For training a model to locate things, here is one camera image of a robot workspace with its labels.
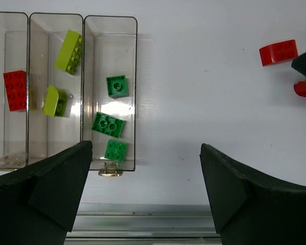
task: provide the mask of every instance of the red lego brick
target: red lego brick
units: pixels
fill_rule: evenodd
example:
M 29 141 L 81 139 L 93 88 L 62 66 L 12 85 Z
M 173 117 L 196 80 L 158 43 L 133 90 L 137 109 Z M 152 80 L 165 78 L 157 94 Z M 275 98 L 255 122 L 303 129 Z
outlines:
M 9 110 L 26 109 L 26 72 L 23 70 L 4 73 Z
M 294 90 L 297 95 L 306 97 L 306 81 L 298 82 L 294 84 Z
M 262 65 L 272 65 L 298 57 L 296 40 L 289 40 L 260 48 Z

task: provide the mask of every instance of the white surface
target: white surface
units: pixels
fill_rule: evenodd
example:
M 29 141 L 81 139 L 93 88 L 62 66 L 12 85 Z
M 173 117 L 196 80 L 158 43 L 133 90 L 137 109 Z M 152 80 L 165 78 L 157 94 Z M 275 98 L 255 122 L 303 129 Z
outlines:
M 138 161 L 120 178 L 89 175 L 82 202 L 207 204 L 200 145 L 306 185 L 306 99 L 290 63 L 259 48 L 296 39 L 306 0 L 0 1 L 2 11 L 132 15 L 139 28 Z

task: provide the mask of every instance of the transparent plastic tray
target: transparent plastic tray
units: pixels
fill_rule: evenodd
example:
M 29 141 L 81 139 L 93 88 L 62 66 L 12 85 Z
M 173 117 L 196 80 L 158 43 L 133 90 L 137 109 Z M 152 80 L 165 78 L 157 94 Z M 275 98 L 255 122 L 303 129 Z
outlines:
M 26 112 L 9 111 L 3 73 L 27 70 L 27 31 L 26 14 L 0 12 L 0 167 L 5 168 L 23 167 L 26 161 Z
M 33 13 L 29 47 L 29 163 L 52 156 L 81 139 L 82 64 L 74 75 L 55 68 L 55 61 L 68 30 L 82 34 L 78 14 Z M 69 95 L 63 117 L 42 113 L 49 85 Z
M 84 29 L 84 131 L 93 143 L 91 170 L 135 170 L 137 21 L 133 17 L 87 16 Z M 106 77 L 125 75 L 129 95 L 108 97 Z M 104 158 L 110 136 L 92 131 L 97 112 L 125 121 L 121 137 L 128 143 L 125 160 Z

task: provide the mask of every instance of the container compartment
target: container compartment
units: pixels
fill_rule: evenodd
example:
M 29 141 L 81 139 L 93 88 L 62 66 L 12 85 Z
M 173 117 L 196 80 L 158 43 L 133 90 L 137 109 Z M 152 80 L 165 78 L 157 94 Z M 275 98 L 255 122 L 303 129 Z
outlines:
M 0 158 L 4 168 L 19 168 L 26 162 L 26 111 L 10 111 L 3 73 L 27 69 L 28 17 L 24 13 L 0 12 Z
M 83 139 L 93 143 L 91 170 L 135 170 L 137 21 L 133 17 L 87 16 L 84 45 Z M 108 96 L 107 77 L 125 75 L 128 96 Z M 124 120 L 118 140 L 128 143 L 123 162 L 104 158 L 110 136 L 93 131 L 96 113 Z
M 81 138 L 82 63 L 73 75 L 55 67 L 68 30 L 82 34 L 83 18 L 78 14 L 30 16 L 29 163 L 63 151 Z M 63 117 L 42 112 L 49 85 L 68 95 Z

